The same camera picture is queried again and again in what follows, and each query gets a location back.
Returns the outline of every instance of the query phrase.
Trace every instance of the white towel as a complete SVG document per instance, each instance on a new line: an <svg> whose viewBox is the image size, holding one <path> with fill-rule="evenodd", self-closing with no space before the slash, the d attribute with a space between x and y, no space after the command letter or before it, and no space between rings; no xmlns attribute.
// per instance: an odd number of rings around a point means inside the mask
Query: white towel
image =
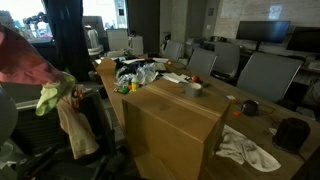
<svg viewBox="0 0 320 180"><path fill-rule="evenodd" d="M227 125L224 126L222 137L220 150L216 152L218 156L231 158L239 164L247 161L262 172L271 172L281 167L273 156Z"/></svg>

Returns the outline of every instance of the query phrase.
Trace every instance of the office room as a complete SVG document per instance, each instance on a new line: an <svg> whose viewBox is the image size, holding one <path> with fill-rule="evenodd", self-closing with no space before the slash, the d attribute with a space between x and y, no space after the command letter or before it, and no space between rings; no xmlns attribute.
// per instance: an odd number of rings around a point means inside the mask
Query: office room
<svg viewBox="0 0 320 180"><path fill-rule="evenodd" d="M319 179L318 1L59 2L0 0L0 179Z"/></svg>

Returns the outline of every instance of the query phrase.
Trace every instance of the desk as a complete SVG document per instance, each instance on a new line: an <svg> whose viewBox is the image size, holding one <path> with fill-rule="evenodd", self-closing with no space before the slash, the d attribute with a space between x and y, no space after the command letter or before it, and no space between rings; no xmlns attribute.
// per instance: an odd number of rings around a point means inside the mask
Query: desk
<svg viewBox="0 0 320 180"><path fill-rule="evenodd" d="M125 133L126 126L121 102L125 95L113 93L115 82L114 67L115 63L106 59L97 67L97 71L102 78L119 123ZM272 120L268 116L247 117L243 114L240 116L233 115L234 111L240 111L242 103L248 99L257 100L260 104L274 108L275 111L270 116L276 121L280 122L285 118L296 117L305 120L310 125L311 133L300 149L300 154L304 158L308 159L320 145L320 124L318 122L253 96L215 78L201 78L209 83L209 86L206 87L208 92L221 97L233 95L237 98L238 103L230 107L226 124L256 142L261 148L274 156L282 167L270 173L263 173L255 170L248 163L239 165L230 159L212 156L208 164L201 169L200 179L238 179L239 177L241 179L290 179L303 164L303 161L298 156L281 151L272 145L272 135L266 133L272 127ZM135 161L142 177L176 179L176 175L152 154L135 157Z"/></svg>

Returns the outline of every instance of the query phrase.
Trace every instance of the computer monitor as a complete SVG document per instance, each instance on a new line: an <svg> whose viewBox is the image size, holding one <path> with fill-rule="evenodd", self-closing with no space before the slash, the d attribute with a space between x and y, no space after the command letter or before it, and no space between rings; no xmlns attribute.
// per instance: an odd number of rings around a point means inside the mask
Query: computer monitor
<svg viewBox="0 0 320 180"><path fill-rule="evenodd" d="M261 42L282 43L290 21L240 21L237 39L257 41L256 50Z"/></svg>
<svg viewBox="0 0 320 180"><path fill-rule="evenodd" d="M320 27L296 27L287 49L320 53Z"/></svg>

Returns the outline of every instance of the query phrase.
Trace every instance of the black curtain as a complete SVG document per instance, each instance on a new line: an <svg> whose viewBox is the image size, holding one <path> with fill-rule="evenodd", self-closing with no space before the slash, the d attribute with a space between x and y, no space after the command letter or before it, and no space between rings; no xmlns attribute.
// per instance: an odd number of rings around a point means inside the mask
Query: black curtain
<svg viewBox="0 0 320 180"><path fill-rule="evenodd" d="M57 52L78 81L89 80L93 70L84 28L82 0L42 0L46 8Z"/></svg>

